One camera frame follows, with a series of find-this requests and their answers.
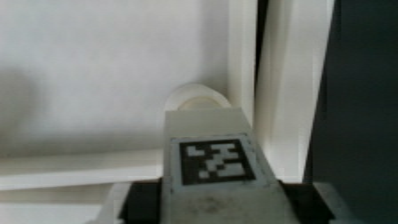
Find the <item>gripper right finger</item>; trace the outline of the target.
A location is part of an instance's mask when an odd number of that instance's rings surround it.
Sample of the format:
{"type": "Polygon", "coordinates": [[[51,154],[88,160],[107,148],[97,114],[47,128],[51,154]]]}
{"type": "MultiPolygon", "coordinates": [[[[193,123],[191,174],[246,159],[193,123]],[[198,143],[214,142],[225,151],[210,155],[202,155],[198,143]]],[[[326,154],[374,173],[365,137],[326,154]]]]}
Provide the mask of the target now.
{"type": "Polygon", "coordinates": [[[335,214],[335,219],[330,221],[330,224],[363,224],[333,184],[328,182],[317,182],[315,188],[335,214]]]}

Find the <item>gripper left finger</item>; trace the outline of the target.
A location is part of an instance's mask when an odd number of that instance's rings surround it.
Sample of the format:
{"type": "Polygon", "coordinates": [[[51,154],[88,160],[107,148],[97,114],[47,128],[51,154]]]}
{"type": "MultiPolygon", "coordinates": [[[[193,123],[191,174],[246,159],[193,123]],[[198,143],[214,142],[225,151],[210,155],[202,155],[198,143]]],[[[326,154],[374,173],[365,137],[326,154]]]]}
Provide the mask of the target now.
{"type": "Polygon", "coordinates": [[[131,183],[116,183],[106,197],[102,210],[95,220],[88,224],[125,224],[122,218],[123,206],[127,202],[131,183]]]}

